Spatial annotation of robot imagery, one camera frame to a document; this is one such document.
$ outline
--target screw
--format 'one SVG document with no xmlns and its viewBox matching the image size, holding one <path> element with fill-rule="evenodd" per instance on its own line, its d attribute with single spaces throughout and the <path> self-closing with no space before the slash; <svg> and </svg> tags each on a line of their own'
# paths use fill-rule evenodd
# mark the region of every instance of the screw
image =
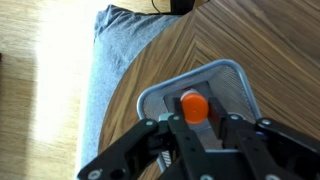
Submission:
<svg viewBox="0 0 320 180">
<path fill-rule="evenodd" d="M 152 121 L 147 121 L 147 122 L 146 122 L 146 125 L 147 125 L 147 126 L 152 126 L 152 125 L 153 125 L 153 122 L 152 122 Z"/>
<path fill-rule="evenodd" d="M 90 173 L 89 173 L 89 175 L 88 175 L 88 179 L 89 180 L 96 180 L 96 179 L 99 179 L 100 178 L 100 176 L 101 176 L 101 169 L 100 170 L 93 170 L 93 171 L 91 171 Z"/>
<path fill-rule="evenodd" d="M 179 119 L 180 119 L 179 116 L 173 116 L 173 120 L 178 121 Z"/>
<path fill-rule="evenodd" d="M 281 179 L 274 174 L 268 174 L 266 175 L 266 180 L 281 180 Z"/>
<path fill-rule="evenodd" d="M 214 180 L 214 178 L 208 174 L 204 174 L 200 177 L 200 180 Z"/>
<path fill-rule="evenodd" d="M 233 119 L 233 120 L 238 120 L 239 119 L 239 116 L 238 115 L 231 115 L 231 119 Z"/>
<path fill-rule="evenodd" d="M 264 120 L 262 120 L 262 124 L 264 124 L 264 125 L 270 125 L 271 122 L 270 122 L 269 120 L 267 120 L 267 119 L 264 119 Z"/>
</svg>

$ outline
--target black metal bracket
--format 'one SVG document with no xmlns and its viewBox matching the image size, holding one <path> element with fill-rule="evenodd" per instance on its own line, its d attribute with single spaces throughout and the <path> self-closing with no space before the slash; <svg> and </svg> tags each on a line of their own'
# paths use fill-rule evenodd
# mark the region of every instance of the black metal bracket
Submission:
<svg viewBox="0 0 320 180">
<path fill-rule="evenodd" d="M 78 174 L 79 179 L 137 179 L 160 153 L 172 164 L 159 179 L 320 179 L 319 141 L 272 119 L 255 124 L 209 98 L 208 120 L 224 150 L 206 151 L 184 121 L 179 99 L 166 121 L 139 121 Z"/>
</svg>

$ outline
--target orange object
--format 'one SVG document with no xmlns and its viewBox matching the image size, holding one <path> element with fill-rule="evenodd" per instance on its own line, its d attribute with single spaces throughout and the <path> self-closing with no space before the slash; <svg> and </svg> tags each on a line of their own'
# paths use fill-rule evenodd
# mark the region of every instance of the orange object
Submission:
<svg viewBox="0 0 320 180">
<path fill-rule="evenodd" d="M 181 104 L 184 118 L 190 124 L 199 124 L 208 116 L 209 107 L 207 100 L 194 89 L 190 89 L 182 94 Z"/>
</svg>

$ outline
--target black cable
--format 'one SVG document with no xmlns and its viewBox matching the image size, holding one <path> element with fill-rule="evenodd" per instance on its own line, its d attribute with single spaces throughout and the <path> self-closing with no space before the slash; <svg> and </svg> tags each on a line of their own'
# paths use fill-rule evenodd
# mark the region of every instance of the black cable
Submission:
<svg viewBox="0 0 320 180">
<path fill-rule="evenodd" d="M 161 12 L 160 12 L 159 9 L 156 7 L 156 5 L 154 5 L 153 0 L 151 0 L 151 3 L 152 3 L 152 6 L 154 7 L 154 9 L 157 10 L 159 14 L 161 14 Z"/>
</svg>

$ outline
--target metal mesh basket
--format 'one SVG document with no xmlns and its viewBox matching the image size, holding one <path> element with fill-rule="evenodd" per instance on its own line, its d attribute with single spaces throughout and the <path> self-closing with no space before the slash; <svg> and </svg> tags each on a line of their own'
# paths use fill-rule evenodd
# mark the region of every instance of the metal mesh basket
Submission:
<svg viewBox="0 0 320 180">
<path fill-rule="evenodd" d="M 173 112 L 174 97 L 181 97 L 187 88 L 196 89 L 205 98 L 216 97 L 228 113 L 240 114 L 254 123 L 260 112 L 248 84 L 244 71 L 232 60 L 217 60 L 188 73 L 146 89 L 139 97 L 137 111 L 140 119 L 158 119 L 161 114 Z M 189 125 L 206 150 L 221 149 L 209 122 Z M 163 171 L 171 164 L 168 153 L 158 160 Z"/>
</svg>

